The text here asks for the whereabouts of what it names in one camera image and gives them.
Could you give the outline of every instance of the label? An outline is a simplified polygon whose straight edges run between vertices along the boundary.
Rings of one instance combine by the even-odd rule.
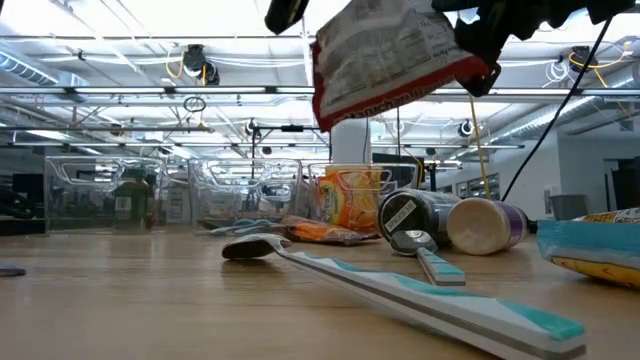
[[[131,198],[116,197],[116,211],[131,211]]]
[[[505,203],[497,202],[497,201],[494,202],[494,204],[496,204],[502,210],[502,212],[504,212],[504,214],[507,216],[507,219],[509,219],[511,236],[509,236],[509,240],[503,247],[503,249],[508,249],[514,246],[515,244],[517,244],[524,237],[524,231],[525,231],[524,217],[520,213],[520,210],[518,210],[517,208],[511,205],[507,205]]]
[[[409,216],[413,210],[415,210],[418,206],[413,200],[409,200],[403,207],[400,209],[386,224],[384,224],[384,228],[387,229],[388,232],[393,231],[393,229],[397,228],[400,223],[404,221],[404,219]]]

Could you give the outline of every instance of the black cable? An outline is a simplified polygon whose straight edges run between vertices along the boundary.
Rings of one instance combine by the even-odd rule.
[[[364,148],[362,149],[362,163],[367,162],[367,143],[369,142],[369,118],[367,118],[367,128],[364,133]]]
[[[522,173],[522,170],[524,170],[525,166],[527,166],[527,164],[529,163],[533,155],[536,153],[536,151],[538,151],[538,148],[540,147],[544,139],[547,137],[547,135],[553,128],[553,125],[555,125],[556,121],[560,117],[562,110],[564,110],[564,108],[569,103],[569,100],[571,100],[571,97],[573,97],[575,92],[578,90],[578,85],[580,85],[580,81],[582,80],[582,77],[584,76],[584,74],[586,74],[587,69],[591,64],[591,61],[595,57],[596,51],[598,50],[598,47],[600,46],[600,43],[602,42],[604,35],[607,33],[607,30],[609,29],[609,25],[611,25],[612,19],[613,18],[609,18],[604,23],[604,27],[602,28],[600,35],[598,35],[598,39],[593,44],[593,49],[591,49],[591,52],[589,53],[589,57],[587,57],[587,60],[584,62],[585,66],[583,66],[582,69],[580,70],[580,74],[578,74],[578,77],[576,78],[576,81],[573,83],[571,90],[569,90],[567,97],[564,99],[564,101],[562,101],[562,104],[560,104],[560,107],[556,111],[556,114],[554,115],[553,119],[551,120],[551,122],[549,122],[549,125],[547,125],[547,128],[544,130],[544,133],[542,133],[540,140],[538,140],[538,142],[536,143],[536,146],[533,147],[533,149],[531,150],[527,158],[524,160],[522,165],[520,165],[520,168],[518,169],[518,171],[516,171],[516,174],[513,176],[513,179],[511,179],[511,183],[509,183],[509,187],[507,187],[507,191],[505,191],[504,195],[502,196],[502,201],[505,201],[507,199],[507,196],[509,196],[511,189],[513,188],[513,185],[515,185],[516,181],[518,180],[518,177]]]

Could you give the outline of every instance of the crinkled plastic bag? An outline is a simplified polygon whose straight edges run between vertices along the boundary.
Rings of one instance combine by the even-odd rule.
[[[640,209],[538,222],[538,247],[566,269],[640,288]]]
[[[357,232],[299,216],[285,216],[282,225],[280,232],[291,241],[340,243],[350,246],[379,237],[376,232]]]
[[[313,111],[323,131],[489,73],[458,47],[431,0],[352,0],[318,31],[313,63]]]
[[[355,231],[377,231],[380,177],[366,165],[329,166],[314,187],[314,218]]]

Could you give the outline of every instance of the spoon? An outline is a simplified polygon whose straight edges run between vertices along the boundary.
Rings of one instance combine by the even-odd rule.
[[[577,321],[336,259],[290,253],[285,249],[290,245],[280,235],[251,234],[227,244],[222,256],[251,259],[275,253],[412,324],[439,330],[501,358],[577,359],[586,354],[584,326]]]

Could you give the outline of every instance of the table surface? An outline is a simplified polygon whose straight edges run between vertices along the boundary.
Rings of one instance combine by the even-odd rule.
[[[491,359],[445,336],[387,318],[271,255],[224,261],[225,239],[55,235],[0,238],[2,359]],[[355,247],[295,244],[365,268],[426,277],[384,240]],[[637,359],[640,292],[542,260],[534,241],[491,257],[439,253],[483,295],[582,321],[589,359]]]

